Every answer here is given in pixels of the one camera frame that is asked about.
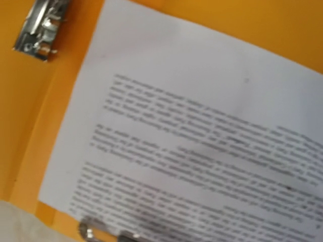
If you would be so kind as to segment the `sheet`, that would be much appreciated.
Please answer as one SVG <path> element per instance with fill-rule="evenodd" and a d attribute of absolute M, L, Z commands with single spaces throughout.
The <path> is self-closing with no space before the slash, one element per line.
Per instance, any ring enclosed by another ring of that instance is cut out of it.
<path fill-rule="evenodd" d="M 322 241 L 322 74 L 107 1 L 38 198 L 152 241 Z"/>

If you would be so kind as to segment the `orange book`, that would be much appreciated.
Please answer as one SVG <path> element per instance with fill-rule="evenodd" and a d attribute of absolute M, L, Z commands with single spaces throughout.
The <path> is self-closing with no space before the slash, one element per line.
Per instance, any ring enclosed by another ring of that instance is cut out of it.
<path fill-rule="evenodd" d="M 71 1 L 48 62 L 12 50 L 32 1 L 1 1 L 1 241 L 80 241 L 38 201 L 45 168 L 103 1 Z M 322 72 L 322 1 L 141 1 Z"/>

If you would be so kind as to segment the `orange folder edge clip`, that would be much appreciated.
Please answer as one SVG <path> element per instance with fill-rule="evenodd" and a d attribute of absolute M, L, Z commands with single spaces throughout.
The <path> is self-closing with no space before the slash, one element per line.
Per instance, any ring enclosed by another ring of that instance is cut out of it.
<path fill-rule="evenodd" d="M 78 223 L 78 233 L 84 241 L 104 241 L 98 237 L 98 233 L 102 232 L 103 234 L 114 235 L 117 238 L 117 241 L 147 241 L 141 235 L 137 233 L 131 233 L 126 230 L 114 230 L 108 228 L 104 223 L 100 224 L 101 221 L 94 222 L 91 217 L 84 217 Z"/>

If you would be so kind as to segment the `orange folder centre clip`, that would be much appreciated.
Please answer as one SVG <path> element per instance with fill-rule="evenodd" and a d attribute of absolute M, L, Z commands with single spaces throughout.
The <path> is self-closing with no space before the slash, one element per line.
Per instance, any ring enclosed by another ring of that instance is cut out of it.
<path fill-rule="evenodd" d="M 65 21 L 70 2 L 63 0 L 36 0 L 30 9 L 13 50 L 46 62 L 60 26 Z"/>

